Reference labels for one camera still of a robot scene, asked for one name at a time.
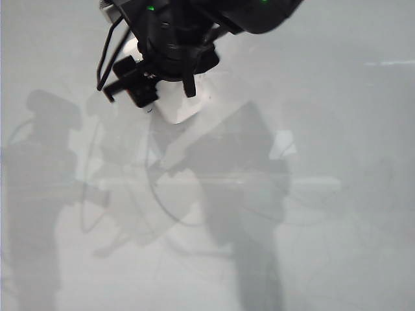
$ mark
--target cable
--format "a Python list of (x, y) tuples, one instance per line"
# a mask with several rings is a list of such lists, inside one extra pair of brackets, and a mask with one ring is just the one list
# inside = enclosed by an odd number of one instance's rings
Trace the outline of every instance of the cable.
[(7, 139), (7, 146), (10, 146), (12, 144), (12, 141), (16, 138), (16, 136), (18, 135), (18, 133), (26, 126), (33, 124), (34, 119), (29, 119), (26, 120), (25, 122), (23, 122), (22, 124), (20, 124), (13, 132), (12, 134), (9, 136), (9, 138)]
[(82, 185), (82, 195), (81, 195), (81, 199), (80, 199), (81, 206), (80, 206), (80, 214), (79, 214), (79, 216), (80, 216), (80, 228), (81, 228), (83, 233), (91, 232), (106, 215), (106, 212), (103, 212), (98, 218), (95, 219), (95, 221), (92, 225), (90, 225), (89, 227), (86, 226), (85, 201), (86, 201), (86, 192), (88, 191), (88, 187), (89, 187), (88, 184), (86, 183), (86, 181), (87, 181), (87, 178), (88, 178), (89, 164), (91, 162), (91, 157), (92, 157), (92, 153), (93, 153), (93, 146), (95, 144), (95, 141), (97, 140), (98, 129), (99, 129), (99, 126), (101, 125), (101, 123), (102, 123), (101, 121), (97, 122), (95, 130), (93, 132), (92, 140), (91, 140), (91, 143), (89, 144), (88, 156), (86, 158), (86, 162), (85, 162), (85, 166), (84, 166), (84, 180), (85, 180), (85, 183)]
[(112, 33), (114, 32), (115, 28), (117, 28), (117, 26), (120, 24), (120, 22), (122, 22), (122, 20), (123, 20), (123, 17), (121, 16), (119, 19), (117, 19), (114, 22), (114, 24), (111, 25), (111, 27), (108, 31), (108, 35), (107, 35), (106, 40), (105, 40), (104, 48), (102, 49), (101, 59), (99, 60), (98, 68), (97, 68), (97, 87), (101, 83), (101, 71), (102, 71), (102, 67), (103, 67), (104, 62), (105, 62), (106, 54), (108, 52), (108, 47), (110, 46)]
[[(138, 19), (140, 18), (141, 14), (146, 10), (146, 1), (143, 2), (143, 4), (139, 7), (139, 9), (137, 10), (137, 13), (134, 16), (134, 19), (131, 20), (130, 25), (135, 25), (136, 22), (138, 21)], [(118, 46), (115, 48), (114, 53), (112, 54), (112, 57), (110, 59), (110, 61), (108, 62), (108, 65), (106, 66), (104, 75), (102, 76), (102, 79), (100, 79), (99, 81), (97, 81), (97, 90), (101, 91), (102, 88), (105, 85), (106, 80), (108, 79), (108, 76), (111, 73), (112, 70), (112, 66), (114, 65), (115, 61), (117, 60), (117, 57), (119, 55), (119, 53), (121, 52), (121, 49), (124, 47), (125, 42), (127, 41), (128, 36), (131, 33), (131, 28), (128, 27), (127, 30), (125, 31), (123, 37), (121, 38), (120, 42), (118, 43)]]
[(189, 222), (185, 222), (182, 219), (178, 218), (177, 216), (175, 216), (172, 212), (170, 212), (170, 210), (163, 204), (163, 202), (160, 200), (160, 197), (158, 196), (156, 189), (154, 188), (154, 181), (151, 180), (150, 178), (150, 174), (149, 174), (149, 168), (150, 165), (148, 163), (148, 160), (150, 158), (150, 135), (148, 135), (147, 138), (147, 152), (146, 152), (146, 157), (145, 157), (145, 162), (144, 162), (144, 167), (145, 167), (145, 172), (147, 175), (147, 180), (148, 180), (148, 185), (150, 187), (150, 191), (151, 194), (153, 195), (154, 200), (156, 201), (156, 203), (158, 204), (158, 206), (163, 210), (163, 212), (174, 222), (184, 226), (184, 227), (200, 227), (201, 225), (206, 223), (206, 219), (205, 221), (202, 221), (199, 224), (191, 224)]
[(212, 28), (206, 35), (203, 46), (212, 44), (216, 39), (223, 37), (227, 33), (228, 33), (228, 30), (226, 30), (225, 27), (223, 26)]

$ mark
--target black cable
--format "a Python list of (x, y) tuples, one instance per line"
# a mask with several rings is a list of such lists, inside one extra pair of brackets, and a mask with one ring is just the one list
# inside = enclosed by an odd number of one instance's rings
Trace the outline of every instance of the black cable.
[[(143, 4), (139, 7), (137, 10), (137, 13), (134, 16), (134, 19), (131, 20), (130, 25), (135, 25), (138, 19), (140, 18), (141, 14), (146, 10), (147, 7), (147, 1), (144, 1)], [(119, 53), (121, 52), (121, 49), (124, 47), (125, 42), (127, 41), (128, 36), (130, 35), (131, 28), (128, 27), (128, 29), (125, 31), (123, 37), (121, 38), (120, 42), (118, 43), (118, 46), (115, 48), (114, 53), (112, 54), (112, 57), (110, 61), (108, 62), (108, 65), (106, 66), (105, 72), (102, 76), (101, 81), (97, 84), (97, 90), (101, 91), (102, 88), (105, 85), (106, 80), (108, 79), (108, 76), (111, 73), (112, 66), (114, 65), (115, 61), (117, 60), (117, 57)]]
[(98, 68), (97, 68), (97, 88), (98, 88), (99, 84), (101, 83), (101, 71), (102, 71), (102, 67), (103, 67), (104, 62), (105, 62), (106, 54), (108, 52), (108, 47), (110, 46), (112, 33), (114, 32), (115, 28), (117, 28), (117, 26), (120, 24), (120, 22), (122, 22), (122, 20), (123, 20), (123, 17), (120, 16), (120, 18), (117, 19), (114, 22), (114, 24), (111, 25), (111, 27), (108, 31), (108, 35), (107, 35), (106, 40), (105, 40), (104, 48), (102, 49), (101, 59), (99, 60)]
[(223, 37), (227, 33), (228, 30), (223, 26), (212, 28), (206, 35), (203, 45), (206, 46), (212, 44), (216, 39)]
[(22, 128), (31, 125), (34, 122), (34, 119), (29, 119), (26, 120), (25, 122), (23, 122), (22, 124), (20, 124), (13, 132), (12, 134), (9, 136), (9, 138), (7, 139), (7, 146), (10, 146), (12, 144), (12, 141), (14, 140), (14, 138), (18, 135), (18, 133), (21, 131)]
[(104, 87), (105, 82), (106, 82), (106, 80), (108, 79), (108, 76), (111, 73), (112, 66), (114, 65), (115, 61), (117, 60), (117, 57), (118, 57), (119, 53), (121, 52), (121, 49), (124, 47), (124, 44), (127, 41), (128, 36), (130, 35), (130, 31), (131, 31), (130, 28), (128, 28), (125, 31), (124, 36), (121, 38), (120, 42), (118, 43), (117, 48), (115, 49), (114, 53), (112, 54), (112, 57), (111, 57), (110, 61), (108, 62), (108, 65), (106, 66), (105, 72), (102, 76), (102, 79), (97, 85), (97, 90), (98, 91), (102, 90), (102, 88)]

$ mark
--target white table surface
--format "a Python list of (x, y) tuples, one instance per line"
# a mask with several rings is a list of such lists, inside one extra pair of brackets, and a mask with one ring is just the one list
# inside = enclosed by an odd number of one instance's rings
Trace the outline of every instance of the white table surface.
[(2, 310), (415, 310), (414, 12), (226, 36), (172, 125), (95, 91), (96, 2), (3, 0)]

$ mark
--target glossy surface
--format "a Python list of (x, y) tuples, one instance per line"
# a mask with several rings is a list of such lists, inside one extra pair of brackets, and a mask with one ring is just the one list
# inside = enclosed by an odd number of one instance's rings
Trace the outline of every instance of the glossy surface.
[(222, 38), (178, 125), (95, 92), (93, 1), (1, 10), (3, 310), (415, 309), (413, 0)]

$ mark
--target robotic arm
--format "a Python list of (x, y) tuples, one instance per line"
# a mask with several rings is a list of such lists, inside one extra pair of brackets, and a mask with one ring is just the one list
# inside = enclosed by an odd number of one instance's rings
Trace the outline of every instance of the robotic arm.
[[(108, 99), (128, 91), (140, 108), (158, 99), (156, 84), (182, 81), (187, 97), (196, 95), (194, 75), (205, 73), (219, 63), (214, 41), (230, 32), (261, 34), (278, 27), (303, 0), (104, 0), (103, 10), (110, 21), (124, 19), (138, 39), (143, 60), (131, 56), (114, 64), (118, 80), (104, 87)], [(124, 42), (113, 55), (115, 60)]]

